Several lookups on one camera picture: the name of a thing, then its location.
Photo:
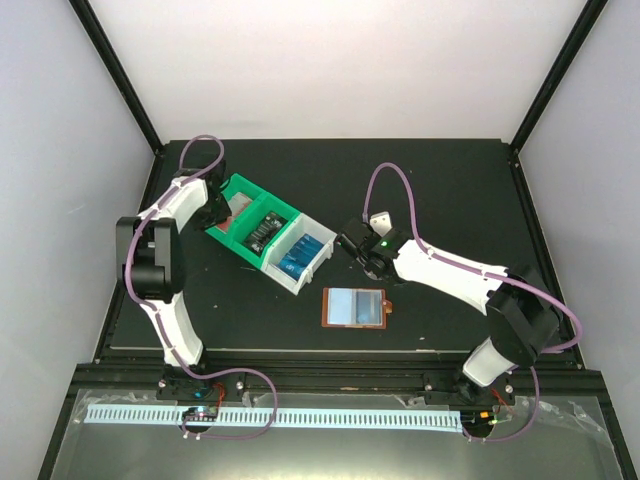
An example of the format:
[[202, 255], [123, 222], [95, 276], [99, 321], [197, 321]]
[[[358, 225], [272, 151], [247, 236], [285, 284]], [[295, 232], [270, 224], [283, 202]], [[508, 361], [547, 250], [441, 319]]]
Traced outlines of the brown leather card holder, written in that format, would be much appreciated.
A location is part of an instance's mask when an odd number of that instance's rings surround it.
[[322, 320], [324, 328], [347, 328], [347, 329], [377, 329], [384, 330], [387, 327], [388, 316], [393, 312], [393, 304], [387, 298], [384, 289], [365, 288], [344, 288], [355, 291], [356, 315], [353, 325], [339, 326], [327, 323], [328, 291], [330, 287], [323, 290], [322, 300]]

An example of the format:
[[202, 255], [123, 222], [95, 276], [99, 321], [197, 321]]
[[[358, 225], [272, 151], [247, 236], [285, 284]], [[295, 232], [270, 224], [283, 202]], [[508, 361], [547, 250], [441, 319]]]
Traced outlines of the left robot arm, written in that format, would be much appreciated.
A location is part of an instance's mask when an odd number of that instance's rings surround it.
[[230, 218], [225, 181], [225, 162], [211, 170], [181, 167], [157, 201], [116, 223], [118, 281], [150, 319], [163, 349], [159, 387], [181, 387], [193, 399], [213, 391], [215, 376], [184, 299], [181, 231], [188, 223], [206, 230]]

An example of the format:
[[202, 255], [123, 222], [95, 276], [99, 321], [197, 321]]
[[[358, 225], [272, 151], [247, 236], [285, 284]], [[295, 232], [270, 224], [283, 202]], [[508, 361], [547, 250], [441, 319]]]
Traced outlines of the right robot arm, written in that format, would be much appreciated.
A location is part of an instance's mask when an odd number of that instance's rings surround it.
[[459, 404], [484, 403], [497, 379], [516, 367], [533, 366], [559, 327], [561, 312], [530, 267], [511, 273], [485, 266], [396, 228], [380, 233], [357, 219], [341, 229], [337, 243], [370, 278], [431, 287], [487, 318], [488, 337], [446, 381]]

